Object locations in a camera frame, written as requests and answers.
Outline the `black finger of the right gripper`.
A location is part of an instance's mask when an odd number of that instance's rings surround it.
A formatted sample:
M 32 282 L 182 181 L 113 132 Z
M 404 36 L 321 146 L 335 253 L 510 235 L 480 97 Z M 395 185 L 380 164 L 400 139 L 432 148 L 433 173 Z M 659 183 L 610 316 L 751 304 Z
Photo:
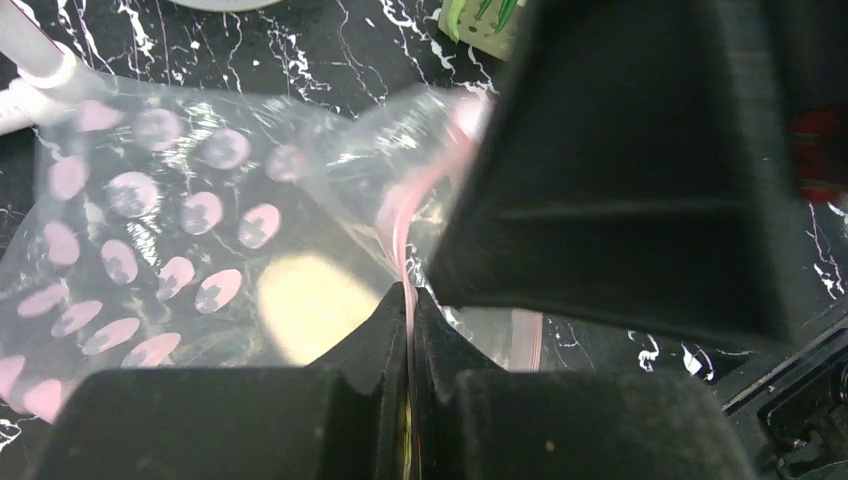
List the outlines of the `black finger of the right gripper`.
M 759 1 L 531 1 L 428 277 L 714 345 L 790 342 L 794 203 Z

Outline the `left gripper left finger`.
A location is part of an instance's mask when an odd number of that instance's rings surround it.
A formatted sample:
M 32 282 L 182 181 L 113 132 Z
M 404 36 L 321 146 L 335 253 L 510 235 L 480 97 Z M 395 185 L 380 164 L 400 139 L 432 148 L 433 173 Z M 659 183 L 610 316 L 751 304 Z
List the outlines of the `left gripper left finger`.
M 112 370 L 86 379 L 33 479 L 399 479 L 404 291 L 305 367 Z

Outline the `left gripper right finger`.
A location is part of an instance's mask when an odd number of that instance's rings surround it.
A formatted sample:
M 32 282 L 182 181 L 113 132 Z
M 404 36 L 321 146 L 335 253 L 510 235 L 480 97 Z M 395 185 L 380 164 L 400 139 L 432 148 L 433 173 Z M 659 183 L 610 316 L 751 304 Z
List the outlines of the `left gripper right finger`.
M 517 372 L 444 319 L 411 308 L 419 471 L 425 479 L 752 479 L 700 381 L 683 374 Z

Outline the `toy celery stalk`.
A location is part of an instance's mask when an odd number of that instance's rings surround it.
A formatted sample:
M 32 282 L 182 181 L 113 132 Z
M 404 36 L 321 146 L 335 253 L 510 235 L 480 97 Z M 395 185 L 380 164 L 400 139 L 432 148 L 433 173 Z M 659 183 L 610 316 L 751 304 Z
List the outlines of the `toy celery stalk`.
M 256 302 L 264 328 L 288 363 L 306 365 L 359 327 L 377 292 L 316 254 L 274 260 L 259 276 Z

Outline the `clear pink zip top bag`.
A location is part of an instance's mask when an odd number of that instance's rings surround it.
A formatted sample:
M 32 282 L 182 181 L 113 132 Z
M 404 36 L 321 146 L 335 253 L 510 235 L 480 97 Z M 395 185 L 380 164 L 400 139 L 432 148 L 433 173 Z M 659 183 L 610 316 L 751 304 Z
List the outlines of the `clear pink zip top bag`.
M 107 85 L 47 127 L 35 206 L 1 260 L 1 397 L 48 421 L 100 370 L 301 366 L 257 308 L 281 257 L 323 256 L 415 303 L 491 107 L 418 85 L 348 119 Z

